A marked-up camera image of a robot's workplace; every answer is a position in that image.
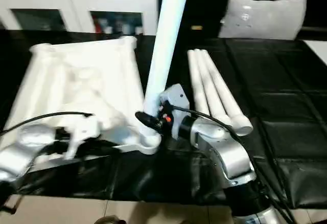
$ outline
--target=black cable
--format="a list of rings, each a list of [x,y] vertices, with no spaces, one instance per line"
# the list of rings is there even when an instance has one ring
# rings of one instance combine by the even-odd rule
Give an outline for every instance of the black cable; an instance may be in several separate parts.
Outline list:
[[[7,129],[3,130],[2,132],[0,132],[0,137],[5,135],[6,133],[18,128],[18,127],[21,127],[21,126],[27,124],[27,123],[30,123],[30,122],[33,122],[33,121],[36,121],[36,120],[39,120],[39,119],[42,119],[42,118],[61,116],[61,115],[83,115],[85,117],[89,117],[89,116],[92,116],[93,114],[81,113],[79,111],[61,111],[59,113],[44,114],[44,115],[40,115],[40,116],[37,116],[37,117],[34,117],[34,118],[27,119],[27,120],[25,120],[25,121],[23,121],[21,123],[16,124],[15,126],[12,126],[11,128],[7,128]]]
[[[174,106],[171,105],[171,109],[173,110],[181,110],[181,111],[185,111],[187,113],[192,113],[201,117],[205,117],[208,118],[214,122],[216,122],[217,124],[221,125],[223,128],[225,128],[226,130],[228,130],[228,132],[231,134],[231,136],[238,142],[240,142],[242,144],[241,138],[235,133],[235,131],[232,129],[231,126],[228,126],[226,124],[224,124],[223,122],[219,121],[218,119],[209,116],[207,114],[201,113],[199,111],[196,110],[190,110],[190,109],[186,109],[186,108],[182,108],[179,106]],[[255,162],[254,157],[249,154],[250,160],[253,163],[253,167],[263,176],[263,178],[266,180],[267,185],[269,185],[269,187],[274,191],[274,193],[276,194],[279,202],[281,202],[288,214],[288,216],[285,214],[285,212],[282,210],[282,208],[278,205],[278,203],[273,199],[273,197],[271,196],[271,194],[269,193],[269,191],[267,190],[266,194],[268,196],[268,198],[270,199],[270,201],[272,202],[273,206],[279,211],[279,213],[281,214],[281,216],[285,219],[285,221],[288,224],[295,224],[296,220],[294,218],[294,215],[292,214],[292,212],[290,211],[290,209],[287,206],[286,201],[284,200],[283,196],[272,186],[272,183],[270,182],[269,178],[266,176],[266,174],[264,173],[264,170]]]

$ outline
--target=silver robotic arm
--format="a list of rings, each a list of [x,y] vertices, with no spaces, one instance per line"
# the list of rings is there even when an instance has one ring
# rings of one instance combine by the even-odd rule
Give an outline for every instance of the silver robotic arm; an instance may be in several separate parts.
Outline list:
[[[260,182],[248,153],[226,126],[207,118],[191,117],[189,101],[180,84],[163,92],[160,102],[158,118],[140,112],[136,117],[160,133],[171,131],[174,139],[189,140],[210,159],[235,223],[281,223],[268,198],[260,191]]]
[[[72,133],[59,132],[60,128],[50,127],[46,124],[26,125],[19,130],[16,141],[0,150],[0,211],[7,211],[14,214],[16,208],[5,206],[8,198],[17,192],[23,185],[25,176],[34,165],[36,158],[42,154],[49,154],[52,151],[64,153],[63,160],[71,160],[75,157],[77,149],[90,138],[97,138],[100,135],[100,127],[95,116],[92,114],[78,112],[62,112],[55,114],[42,115],[36,118],[26,120],[14,127],[4,130],[1,135],[14,130],[26,123],[35,121],[44,117],[78,114],[83,115],[75,130]],[[86,151],[97,147],[85,147]]]

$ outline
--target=glass cabinet door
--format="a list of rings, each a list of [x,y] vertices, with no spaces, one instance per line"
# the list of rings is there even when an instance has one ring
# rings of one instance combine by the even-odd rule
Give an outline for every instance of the glass cabinet door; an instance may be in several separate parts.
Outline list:
[[[91,11],[96,33],[143,34],[141,13]]]
[[[83,32],[155,35],[157,0],[72,0]]]
[[[0,0],[0,17],[8,30],[81,31],[71,0]]]
[[[22,30],[66,31],[57,9],[11,9]]]

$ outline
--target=tiled floor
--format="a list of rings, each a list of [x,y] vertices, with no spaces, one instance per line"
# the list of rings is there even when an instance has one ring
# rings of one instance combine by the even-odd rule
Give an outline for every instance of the tiled floor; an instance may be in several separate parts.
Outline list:
[[[327,219],[326,210],[293,211],[299,224]],[[93,199],[28,196],[13,216],[1,213],[5,224],[93,224],[104,215],[116,215],[128,224],[232,224],[230,209],[223,206],[149,204]]]

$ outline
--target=black mat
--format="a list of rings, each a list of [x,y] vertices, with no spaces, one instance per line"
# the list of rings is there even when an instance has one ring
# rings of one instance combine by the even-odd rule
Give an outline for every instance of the black mat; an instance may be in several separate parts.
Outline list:
[[[85,33],[0,32],[4,124],[30,46],[109,39]],[[145,90],[154,37],[138,38]],[[193,106],[186,51],[207,49],[254,131],[243,138],[292,208],[327,208],[327,66],[301,41],[180,39],[167,86],[181,83]],[[115,154],[30,174],[22,193],[215,205],[224,203],[209,161],[187,141],[164,138],[158,153]]]

